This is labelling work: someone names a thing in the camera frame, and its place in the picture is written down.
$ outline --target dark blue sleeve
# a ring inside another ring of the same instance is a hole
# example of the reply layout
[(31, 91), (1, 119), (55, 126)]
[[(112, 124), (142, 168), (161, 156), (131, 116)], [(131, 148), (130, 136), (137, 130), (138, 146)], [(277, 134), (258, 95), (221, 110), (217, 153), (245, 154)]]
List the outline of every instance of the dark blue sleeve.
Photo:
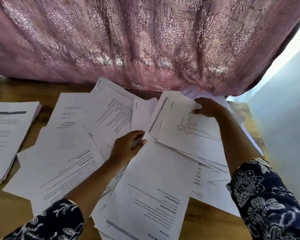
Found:
[(300, 205), (267, 161), (242, 164), (227, 188), (253, 239), (300, 240)]
[(79, 207), (70, 200), (62, 199), (3, 239), (77, 239), (82, 233), (83, 225), (84, 219)]

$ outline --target wall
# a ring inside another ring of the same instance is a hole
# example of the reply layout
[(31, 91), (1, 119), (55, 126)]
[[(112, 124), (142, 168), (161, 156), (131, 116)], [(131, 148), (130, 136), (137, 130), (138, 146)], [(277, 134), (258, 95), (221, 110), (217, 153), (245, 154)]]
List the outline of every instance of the wall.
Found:
[(247, 103), (249, 99), (256, 94), (292, 57), (300, 51), (300, 28), (296, 35), (289, 42), (284, 51), (278, 56), (269, 67), (267, 72), (262, 77), (261, 81), (251, 90), (245, 92), (240, 96), (229, 96), (228, 101), (239, 101)]
[(248, 105), (271, 164), (300, 202), (300, 51)]

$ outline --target curtain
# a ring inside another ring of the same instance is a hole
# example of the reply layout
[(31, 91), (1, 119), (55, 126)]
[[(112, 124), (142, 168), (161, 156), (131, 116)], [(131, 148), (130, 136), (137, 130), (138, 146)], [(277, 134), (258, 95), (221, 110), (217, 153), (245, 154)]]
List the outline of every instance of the curtain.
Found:
[(237, 96), (300, 20), (300, 0), (0, 0), (0, 75)]

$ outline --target hand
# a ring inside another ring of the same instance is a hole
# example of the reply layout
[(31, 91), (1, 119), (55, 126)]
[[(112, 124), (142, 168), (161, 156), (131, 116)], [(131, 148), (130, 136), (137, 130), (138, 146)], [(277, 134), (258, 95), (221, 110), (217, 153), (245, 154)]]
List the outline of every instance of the hand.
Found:
[(132, 142), (144, 134), (145, 132), (143, 130), (135, 130), (116, 139), (109, 160), (113, 160), (121, 166), (126, 165), (147, 142), (146, 140), (142, 140), (132, 147)]
[(218, 104), (210, 98), (199, 97), (196, 98), (195, 101), (201, 105), (201, 108), (193, 110), (193, 114), (202, 114), (207, 117), (216, 118), (228, 111), (224, 106)]

